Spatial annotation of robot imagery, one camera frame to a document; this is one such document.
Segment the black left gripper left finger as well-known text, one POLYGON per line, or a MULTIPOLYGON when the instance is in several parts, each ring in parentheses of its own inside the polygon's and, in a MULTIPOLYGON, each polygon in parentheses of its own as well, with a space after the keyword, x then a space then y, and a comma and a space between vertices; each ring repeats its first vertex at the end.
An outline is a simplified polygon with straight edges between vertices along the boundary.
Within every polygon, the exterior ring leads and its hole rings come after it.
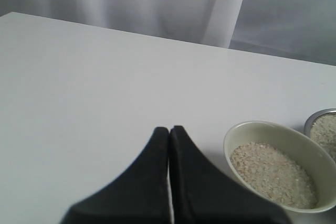
POLYGON ((72 205, 61 223, 170 223, 169 131, 154 129, 147 145, 113 182, 72 205))

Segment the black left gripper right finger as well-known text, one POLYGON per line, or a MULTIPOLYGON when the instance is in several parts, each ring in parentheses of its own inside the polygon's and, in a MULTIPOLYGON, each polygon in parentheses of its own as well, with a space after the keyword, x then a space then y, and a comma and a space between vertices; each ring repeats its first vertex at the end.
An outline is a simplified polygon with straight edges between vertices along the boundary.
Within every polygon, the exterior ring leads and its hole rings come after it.
POLYGON ((233 181, 182 126, 170 131, 169 173, 175 223, 290 223, 285 211, 233 181))

